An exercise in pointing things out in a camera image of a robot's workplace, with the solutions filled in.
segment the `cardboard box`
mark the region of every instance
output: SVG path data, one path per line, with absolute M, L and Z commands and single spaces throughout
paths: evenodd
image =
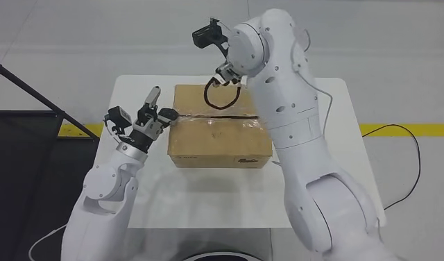
M 168 155 L 177 167 L 261 168 L 272 156 L 271 139 L 257 119 L 218 118 L 255 116 L 248 90 L 226 110 L 215 110 L 203 100 L 204 85 L 177 85 L 174 108 L 178 122 L 169 133 Z M 211 87 L 210 101 L 231 102 L 236 87 Z

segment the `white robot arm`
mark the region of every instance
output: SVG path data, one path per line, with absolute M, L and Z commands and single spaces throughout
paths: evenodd
M 133 131 L 112 153 L 110 161 L 93 167 L 86 175 L 62 241 L 62 261 L 111 261 L 122 243 L 137 193 L 136 173 L 144 166 L 153 141 L 178 118 L 173 109 L 157 113 L 160 88 L 154 87 L 137 113 Z M 113 108 L 119 130 L 131 124 L 119 107 Z M 108 210 L 100 202 L 117 201 L 117 210 Z
M 217 20 L 193 33 L 196 46 L 215 44 L 226 57 L 216 72 L 225 82 L 247 86 L 276 148 L 285 179 L 285 208 L 296 235 L 310 250 L 331 261 L 398 260 L 372 233 L 377 223 L 370 197 L 333 161 L 319 124 L 316 84 L 283 10 L 234 27 L 228 39 Z M 228 42 L 228 48 L 222 44 Z M 155 87 L 137 114 L 133 131 L 109 163 L 85 177 L 62 242 L 62 261 L 109 261 L 123 239 L 137 192 L 136 172 L 163 128 L 178 114 L 155 102 Z M 107 210 L 101 201 L 118 201 Z
M 217 20 L 193 33 L 196 46 L 215 44 L 226 57 L 216 69 L 223 81 L 247 88 L 273 140 L 285 179 L 285 208 L 296 235 L 325 260 L 397 258 L 369 233 L 377 224 L 366 191 L 335 161 L 319 123 L 315 80 L 294 34 L 295 22 L 272 9 L 221 33 Z M 228 48 L 221 44 L 228 41 Z

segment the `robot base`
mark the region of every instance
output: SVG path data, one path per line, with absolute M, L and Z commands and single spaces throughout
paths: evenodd
M 213 252 L 204 253 L 190 257 L 184 261 L 261 261 L 253 256 L 244 253 L 234 252 Z

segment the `white table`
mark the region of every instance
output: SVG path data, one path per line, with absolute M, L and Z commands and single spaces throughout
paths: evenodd
M 205 84 L 209 76 L 118 77 L 110 107 L 121 106 L 135 119 L 151 88 L 159 85 L 160 108 L 173 106 L 174 86 Z M 319 88 L 334 97 L 326 138 L 336 161 L 373 199 L 382 225 L 386 217 L 345 82 L 318 78 Z M 328 98 L 319 96 L 320 117 Z M 284 209 L 284 179 L 273 148 L 263 169 L 179 169 L 167 155 L 169 130 L 149 149 L 139 171 L 139 191 L 129 228 L 290 228 Z M 102 132 L 95 164 L 106 162 L 116 142 Z

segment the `gray floor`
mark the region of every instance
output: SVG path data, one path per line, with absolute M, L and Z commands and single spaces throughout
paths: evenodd
M 116 77 L 211 74 L 222 57 L 215 48 L 194 47 L 191 32 L 210 16 L 234 26 L 267 8 L 288 10 L 309 30 L 313 74 L 346 81 L 360 123 L 444 122 L 443 0 L 0 0 L 0 61 L 81 122 L 97 123 Z M 2 78 L 0 108 L 44 109 Z M 408 201 L 387 211 L 382 234 L 408 260 L 437 260 L 444 239 L 444 141 L 419 141 L 423 177 Z M 366 147 L 383 202 L 408 192 L 416 172 L 412 140 L 369 137 Z M 264 248 L 257 254 L 266 259 L 270 233 L 254 231 L 246 235 Z M 144 239 L 180 244 L 179 237 L 188 236 L 181 230 L 172 236 L 163 232 L 153 230 Z M 214 235 L 232 242 L 237 236 L 196 233 L 202 234 L 193 245 L 199 249 Z M 318 258 L 291 230 L 271 234 L 274 260 Z M 245 249 L 254 251 L 247 237 Z M 176 245 L 156 253 L 141 245 L 138 249 L 151 253 L 140 254 L 152 254 L 152 260 L 181 251 Z

